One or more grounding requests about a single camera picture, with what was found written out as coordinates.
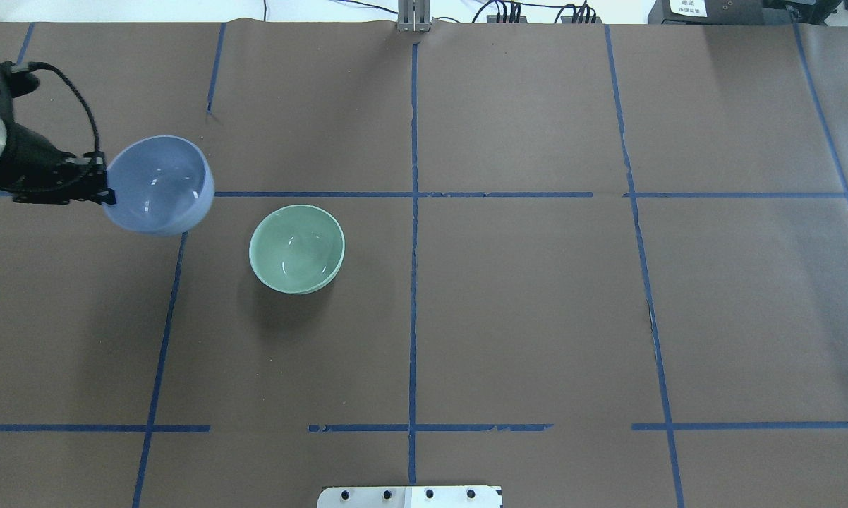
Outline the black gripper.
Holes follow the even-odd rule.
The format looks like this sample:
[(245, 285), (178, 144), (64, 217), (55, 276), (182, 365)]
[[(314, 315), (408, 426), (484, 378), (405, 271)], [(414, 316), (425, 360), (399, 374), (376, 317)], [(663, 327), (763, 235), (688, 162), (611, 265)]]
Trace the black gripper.
[(0, 192), (22, 205), (68, 205), (73, 200), (117, 205), (115, 190), (107, 188), (104, 153), (77, 157), (18, 124), (8, 126), (0, 154)]

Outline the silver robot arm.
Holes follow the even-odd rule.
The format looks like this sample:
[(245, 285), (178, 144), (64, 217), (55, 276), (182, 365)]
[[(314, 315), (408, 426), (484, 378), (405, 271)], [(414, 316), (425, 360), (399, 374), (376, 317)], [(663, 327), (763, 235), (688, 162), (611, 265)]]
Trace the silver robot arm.
[(22, 205), (69, 205), (74, 200), (117, 204), (104, 153), (95, 150), (77, 157), (1, 116), (0, 192), (11, 194)]

